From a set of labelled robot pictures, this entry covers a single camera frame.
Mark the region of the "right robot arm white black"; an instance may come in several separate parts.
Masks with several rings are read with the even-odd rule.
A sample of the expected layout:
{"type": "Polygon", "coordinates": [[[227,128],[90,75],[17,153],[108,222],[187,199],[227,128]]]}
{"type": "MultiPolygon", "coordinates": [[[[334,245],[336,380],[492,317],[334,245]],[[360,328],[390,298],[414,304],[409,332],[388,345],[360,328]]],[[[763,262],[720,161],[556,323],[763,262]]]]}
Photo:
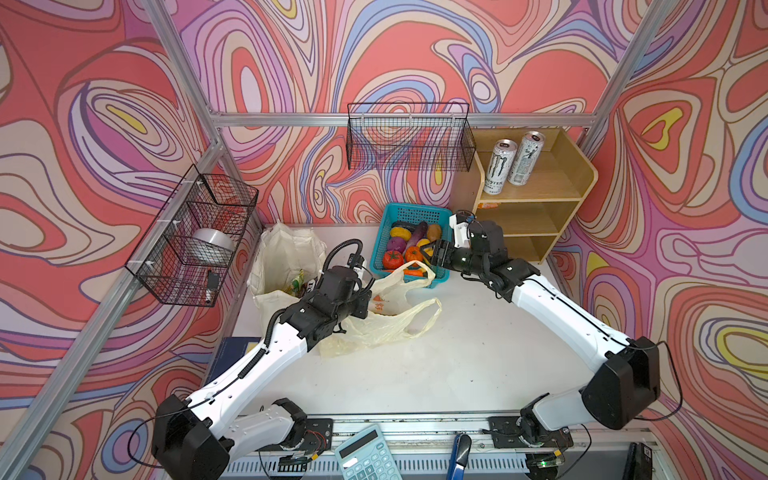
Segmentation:
{"type": "Polygon", "coordinates": [[[467,211],[449,220],[450,240],[421,246],[429,264],[478,281],[495,296],[531,314],[562,340],[591,371],[588,383],[559,394],[544,393],[519,414],[519,438],[538,446],[565,427],[597,422],[620,430],[657,401],[660,355],[646,337],[632,339],[564,296],[538,268],[513,258],[495,222],[467,211]]]}

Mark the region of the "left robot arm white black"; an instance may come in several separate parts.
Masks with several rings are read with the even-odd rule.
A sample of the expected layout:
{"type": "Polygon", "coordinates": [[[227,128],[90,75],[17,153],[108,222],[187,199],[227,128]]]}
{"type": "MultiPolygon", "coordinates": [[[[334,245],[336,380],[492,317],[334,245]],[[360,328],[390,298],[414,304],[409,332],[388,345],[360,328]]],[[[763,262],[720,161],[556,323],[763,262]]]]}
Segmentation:
{"type": "Polygon", "coordinates": [[[362,281],[362,241],[346,240],[331,252],[349,246],[355,250],[347,263],[324,262],[315,287],[270,317],[253,350],[186,398],[171,395],[158,406],[151,454],[170,478],[217,479],[232,461],[264,447],[302,444],[306,415],[289,399],[242,412],[279,373],[341,332],[344,319],[366,318],[373,285],[362,281]]]}

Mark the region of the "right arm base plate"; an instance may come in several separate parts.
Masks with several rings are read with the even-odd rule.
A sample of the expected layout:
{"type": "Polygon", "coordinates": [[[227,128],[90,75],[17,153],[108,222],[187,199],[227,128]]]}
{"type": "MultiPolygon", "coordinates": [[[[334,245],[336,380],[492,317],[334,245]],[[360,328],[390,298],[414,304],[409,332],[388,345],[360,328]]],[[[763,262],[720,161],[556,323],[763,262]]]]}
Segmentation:
{"type": "Polygon", "coordinates": [[[485,432],[491,436],[497,449],[560,449],[567,450],[574,445],[567,427],[556,431],[539,426],[534,418],[513,416],[491,416],[485,432]]]}

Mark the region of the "yellowish plastic grocery bag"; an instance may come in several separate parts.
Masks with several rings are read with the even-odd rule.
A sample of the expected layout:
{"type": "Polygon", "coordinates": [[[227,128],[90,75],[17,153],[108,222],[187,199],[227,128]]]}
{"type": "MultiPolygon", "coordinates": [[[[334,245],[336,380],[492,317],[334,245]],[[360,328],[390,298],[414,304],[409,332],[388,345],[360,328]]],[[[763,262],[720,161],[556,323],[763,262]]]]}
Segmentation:
{"type": "Polygon", "coordinates": [[[335,333],[318,344],[320,355],[333,358],[357,351],[370,350],[382,345],[414,340],[437,323],[443,307],[441,301],[431,297],[411,303],[407,294],[428,291],[435,273],[419,261],[411,261],[383,279],[374,282],[372,298],[366,319],[347,317],[341,322],[343,331],[335,333]],[[428,272],[426,278],[404,274],[408,267],[420,267],[428,272]]]}

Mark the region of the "green snack packet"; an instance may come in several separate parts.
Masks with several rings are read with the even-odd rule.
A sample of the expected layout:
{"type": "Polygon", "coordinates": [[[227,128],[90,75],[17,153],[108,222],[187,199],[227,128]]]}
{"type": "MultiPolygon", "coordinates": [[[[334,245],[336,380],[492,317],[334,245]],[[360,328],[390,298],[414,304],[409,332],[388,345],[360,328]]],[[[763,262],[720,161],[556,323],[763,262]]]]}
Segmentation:
{"type": "Polygon", "coordinates": [[[305,271],[301,269],[298,274],[289,282],[285,292],[289,295],[301,298],[308,288],[308,281],[305,278],[305,271]]]}

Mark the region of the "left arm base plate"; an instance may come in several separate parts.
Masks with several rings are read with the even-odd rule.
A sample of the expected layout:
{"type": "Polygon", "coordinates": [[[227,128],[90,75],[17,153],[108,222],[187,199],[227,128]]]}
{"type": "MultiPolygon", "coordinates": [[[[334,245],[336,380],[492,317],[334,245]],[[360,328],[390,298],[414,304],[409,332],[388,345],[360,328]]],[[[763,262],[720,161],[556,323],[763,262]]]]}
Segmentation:
{"type": "Polygon", "coordinates": [[[310,417],[302,426],[294,427],[289,439],[282,444],[268,445],[261,452],[319,454],[332,445],[334,421],[330,417],[310,417]]]}

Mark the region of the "beige canvas tote bag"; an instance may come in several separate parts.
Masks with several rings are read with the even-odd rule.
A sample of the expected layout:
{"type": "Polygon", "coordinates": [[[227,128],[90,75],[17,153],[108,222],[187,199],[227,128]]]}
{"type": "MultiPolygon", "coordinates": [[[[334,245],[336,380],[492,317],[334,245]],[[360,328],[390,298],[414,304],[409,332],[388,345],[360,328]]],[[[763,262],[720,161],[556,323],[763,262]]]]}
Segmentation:
{"type": "Polygon", "coordinates": [[[285,289],[301,269],[308,282],[319,277],[326,249],[326,243],[311,228],[291,228],[277,223],[262,233],[248,289],[263,329],[275,312],[298,300],[285,289]]]}

